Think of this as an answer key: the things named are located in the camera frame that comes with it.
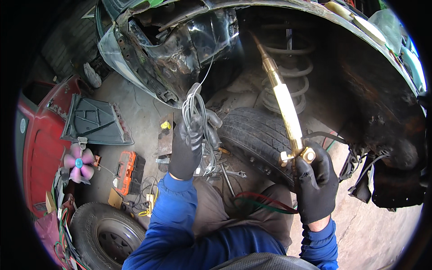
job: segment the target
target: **car wheel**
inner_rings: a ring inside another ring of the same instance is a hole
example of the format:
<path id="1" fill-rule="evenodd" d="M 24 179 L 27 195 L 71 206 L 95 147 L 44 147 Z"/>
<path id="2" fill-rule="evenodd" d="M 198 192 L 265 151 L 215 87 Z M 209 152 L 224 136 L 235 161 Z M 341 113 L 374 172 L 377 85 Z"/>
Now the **car wheel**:
<path id="1" fill-rule="evenodd" d="M 266 111 L 235 108 L 218 129 L 223 146 L 245 164 L 294 192 L 291 166 L 279 165 L 280 152 L 291 152 L 283 120 Z"/>
<path id="2" fill-rule="evenodd" d="M 130 216 L 104 203 L 86 203 L 78 208 L 70 233 L 81 261 L 93 270 L 120 270 L 146 235 Z"/>

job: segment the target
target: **brass torch handle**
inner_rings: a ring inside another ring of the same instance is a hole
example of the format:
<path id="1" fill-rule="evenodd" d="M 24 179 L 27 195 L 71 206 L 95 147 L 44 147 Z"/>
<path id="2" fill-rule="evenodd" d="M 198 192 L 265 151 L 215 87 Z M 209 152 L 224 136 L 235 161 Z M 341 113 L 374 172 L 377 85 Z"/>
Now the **brass torch handle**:
<path id="1" fill-rule="evenodd" d="M 280 113 L 282 114 L 283 122 L 285 124 L 286 134 L 288 135 L 289 142 L 291 144 L 291 155 L 298 156 L 303 151 L 303 134 L 300 129 L 299 119 L 292 102 L 291 95 L 288 91 L 288 87 L 283 81 L 282 76 L 279 74 L 277 65 L 273 58 L 266 52 L 264 46 L 260 43 L 254 33 L 251 32 L 252 37 L 257 44 L 258 50 L 261 53 L 263 59 L 263 67 L 267 73 L 270 83 L 273 87 L 274 95 L 277 103 L 279 104 Z"/>

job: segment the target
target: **adjustable wrench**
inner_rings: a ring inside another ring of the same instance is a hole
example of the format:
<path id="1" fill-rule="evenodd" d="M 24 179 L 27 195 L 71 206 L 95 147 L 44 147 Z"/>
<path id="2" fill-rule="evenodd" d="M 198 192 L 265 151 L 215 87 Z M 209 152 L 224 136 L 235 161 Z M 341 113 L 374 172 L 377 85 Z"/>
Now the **adjustable wrench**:
<path id="1" fill-rule="evenodd" d="M 226 173 L 229 173 L 229 174 L 231 174 L 231 175 L 240 176 L 241 178 L 247 178 L 247 177 L 248 177 L 244 171 L 233 172 L 233 171 L 225 170 L 225 172 L 226 172 Z"/>

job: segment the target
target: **tool case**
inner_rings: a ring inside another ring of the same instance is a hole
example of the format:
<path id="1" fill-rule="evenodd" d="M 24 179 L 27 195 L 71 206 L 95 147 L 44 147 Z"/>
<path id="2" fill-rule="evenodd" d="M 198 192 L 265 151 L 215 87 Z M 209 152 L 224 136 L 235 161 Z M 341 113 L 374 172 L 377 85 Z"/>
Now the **tool case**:
<path id="1" fill-rule="evenodd" d="M 141 191 L 146 160 L 134 151 L 123 151 L 113 181 L 115 190 L 122 194 L 138 195 Z"/>

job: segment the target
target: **gloved hand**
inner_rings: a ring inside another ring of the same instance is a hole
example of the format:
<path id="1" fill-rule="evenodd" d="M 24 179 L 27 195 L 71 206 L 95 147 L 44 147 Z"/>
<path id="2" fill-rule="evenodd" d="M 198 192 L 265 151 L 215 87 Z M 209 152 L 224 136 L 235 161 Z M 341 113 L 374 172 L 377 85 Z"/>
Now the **gloved hand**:
<path id="1" fill-rule="evenodd" d="M 199 114 L 191 117 L 190 132 L 181 119 L 174 128 L 171 162 L 168 171 L 177 179 L 189 180 L 200 165 L 202 157 L 203 118 Z"/>
<path id="2" fill-rule="evenodd" d="M 310 224 L 333 212 L 339 181 L 329 154 L 316 142 L 305 140 L 304 144 L 315 151 L 316 158 L 311 164 L 301 157 L 295 158 L 295 190 L 300 221 Z"/>

